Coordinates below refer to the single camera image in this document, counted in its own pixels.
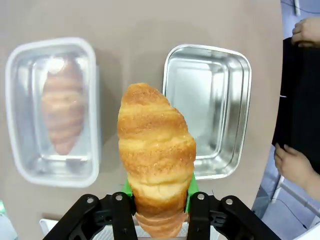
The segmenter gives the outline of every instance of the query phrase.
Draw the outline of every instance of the plastic container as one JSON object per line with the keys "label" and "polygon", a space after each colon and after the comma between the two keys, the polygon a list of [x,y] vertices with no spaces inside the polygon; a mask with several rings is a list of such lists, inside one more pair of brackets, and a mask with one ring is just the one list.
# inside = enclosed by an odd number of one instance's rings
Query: plastic container
{"label": "plastic container", "polygon": [[30,183],[84,188],[97,179],[97,73],[93,48],[76,37],[27,43],[9,56],[8,131],[16,168]]}

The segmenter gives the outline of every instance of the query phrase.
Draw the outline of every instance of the floor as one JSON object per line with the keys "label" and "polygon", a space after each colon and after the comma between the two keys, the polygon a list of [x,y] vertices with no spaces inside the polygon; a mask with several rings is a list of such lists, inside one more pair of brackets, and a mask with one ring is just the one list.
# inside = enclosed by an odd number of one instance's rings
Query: floor
{"label": "floor", "polygon": [[[319,12],[317,14],[307,13],[301,11],[300,16],[296,16],[293,6],[293,0],[282,0],[282,27],[283,38],[289,38],[292,36],[292,29],[295,24],[300,20],[307,17],[320,17],[320,1],[319,0],[300,0],[300,8],[309,12]],[[268,163],[264,172],[264,176],[261,182],[261,187],[265,190],[269,198],[272,197],[273,191],[277,185],[278,171],[274,163],[274,147],[272,146],[269,153]],[[285,183],[293,190],[299,193],[308,200],[314,207],[320,209],[320,202],[315,201],[307,196],[307,194],[300,187],[296,186],[292,182],[285,180]],[[268,205],[262,220],[282,239],[293,240],[307,231],[310,227],[314,226],[320,219],[315,218],[315,215],[305,208],[301,203],[294,199],[283,189],[277,197],[275,203]]]}

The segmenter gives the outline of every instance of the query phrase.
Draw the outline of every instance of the croissant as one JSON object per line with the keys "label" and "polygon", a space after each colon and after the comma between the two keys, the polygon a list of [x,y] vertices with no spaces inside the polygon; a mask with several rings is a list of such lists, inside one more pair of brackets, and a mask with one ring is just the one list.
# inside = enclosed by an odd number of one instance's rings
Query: croissant
{"label": "croissant", "polygon": [[153,238],[175,237],[188,216],[196,159],[185,118],[155,88],[132,84],[121,100],[117,133],[139,225]]}
{"label": "croissant", "polygon": [[83,130],[85,100],[82,75],[77,64],[70,59],[59,60],[63,64],[61,69],[47,73],[41,108],[56,152],[67,155]]}

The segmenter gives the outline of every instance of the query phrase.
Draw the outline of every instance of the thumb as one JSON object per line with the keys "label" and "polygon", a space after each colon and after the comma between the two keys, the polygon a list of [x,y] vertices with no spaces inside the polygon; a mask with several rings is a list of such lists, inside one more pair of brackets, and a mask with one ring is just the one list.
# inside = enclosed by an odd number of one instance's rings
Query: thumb
{"label": "thumb", "polygon": [[295,150],[294,148],[288,146],[287,144],[284,145],[284,149],[287,153],[292,154],[292,155],[298,155],[300,152]]}

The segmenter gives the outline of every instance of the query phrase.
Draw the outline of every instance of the human hand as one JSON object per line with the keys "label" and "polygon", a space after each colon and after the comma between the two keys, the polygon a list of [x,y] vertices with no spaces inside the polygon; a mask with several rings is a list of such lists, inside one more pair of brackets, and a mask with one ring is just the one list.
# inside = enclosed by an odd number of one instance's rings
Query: human hand
{"label": "human hand", "polygon": [[320,17],[308,17],[296,23],[292,30],[292,44],[299,47],[320,47]]}
{"label": "human hand", "polygon": [[311,176],[315,174],[307,157],[287,145],[284,145],[284,149],[278,143],[275,145],[274,160],[282,176],[304,189],[308,186]]}

